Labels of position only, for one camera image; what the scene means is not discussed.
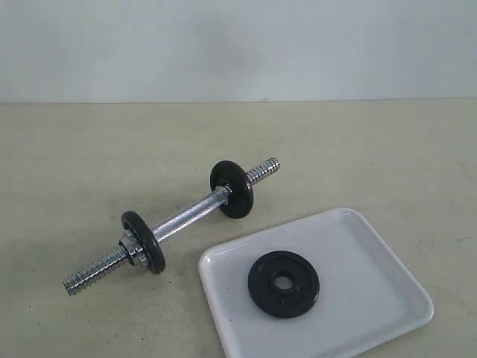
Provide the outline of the chrome threaded dumbbell bar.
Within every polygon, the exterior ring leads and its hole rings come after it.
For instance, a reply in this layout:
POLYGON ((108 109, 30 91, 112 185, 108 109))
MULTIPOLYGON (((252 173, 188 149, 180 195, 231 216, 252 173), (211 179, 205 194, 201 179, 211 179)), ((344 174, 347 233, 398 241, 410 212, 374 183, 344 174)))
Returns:
MULTIPOLYGON (((254 168, 244 171, 247 173, 253 187, 260 181, 277 172, 279 168, 280 163, 278 159, 271 157, 254 168)), ((210 193, 183 208, 173 216, 163 220, 153 227, 148 227, 153 232, 155 239, 160 246, 162 242, 170 239, 174 234, 189 225, 194 224, 214 210, 220 210, 220 206, 227 204, 227 197, 229 194, 229 190, 226 186, 217 186, 213 191, 211 190, 210 193)), ((76 295, 125 263, 130 264, 127 260, 126 251, 118 243, 118 247, 110 253, 105 254, 93 263, 90 263, 86 267, 69 275, 63 280, 63 286, 68 295, 76 295)))

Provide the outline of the black weight plate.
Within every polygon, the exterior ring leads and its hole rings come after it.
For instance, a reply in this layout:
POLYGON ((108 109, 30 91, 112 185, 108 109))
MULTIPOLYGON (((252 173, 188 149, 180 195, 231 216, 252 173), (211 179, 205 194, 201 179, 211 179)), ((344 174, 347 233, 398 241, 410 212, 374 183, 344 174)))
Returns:
POLYGON ((143 248, 143 252, 148 258, 148 269, 152 274, 161 274, 165 269, 165 257, 157 243, 151 229, 147 226, 142 217, 128 210, 121 216, 121 223, 124 229, 130 230, 135 239, 143 248))
POLYGON ((251 266, 247 285, 254 304, 275 318, 304 315, 320 294, 320 279, 314 266, 291 251, 262 255, 251 266))
POLYGON ((242 219, 247 216, 253 207, 253 187, 247 173, 239 164, 222 160, 216 163, 209 177, 210 189, 217 186, 226 186, 229 190, 227 204, 220 206, 220 210, 232 219, 242 219))

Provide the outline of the chrome hex collar nut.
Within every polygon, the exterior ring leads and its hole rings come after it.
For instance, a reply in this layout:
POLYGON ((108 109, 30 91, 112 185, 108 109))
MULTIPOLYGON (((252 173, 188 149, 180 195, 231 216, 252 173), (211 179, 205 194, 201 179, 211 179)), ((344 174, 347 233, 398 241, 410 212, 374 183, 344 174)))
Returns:
POLYGON ((124 236, 119 240, 119 244, 126 251, 127 260, 132 266, 148 266, 145 250, 131 230, 124 230, 124 236))

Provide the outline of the white rectangular plastic tray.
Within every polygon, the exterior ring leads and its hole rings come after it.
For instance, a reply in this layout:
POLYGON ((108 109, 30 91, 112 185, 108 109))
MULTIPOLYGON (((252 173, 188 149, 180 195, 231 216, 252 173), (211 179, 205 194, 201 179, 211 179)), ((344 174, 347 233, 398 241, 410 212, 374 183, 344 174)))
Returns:
POLYGON ((336 208, 206 250, 198 271, 227 357, 354 357, 427 324, 431 298, 355 210, 336 208), (248 276, 273 251, 306 259, 318 299, 277 318, 250 296, 248 276))

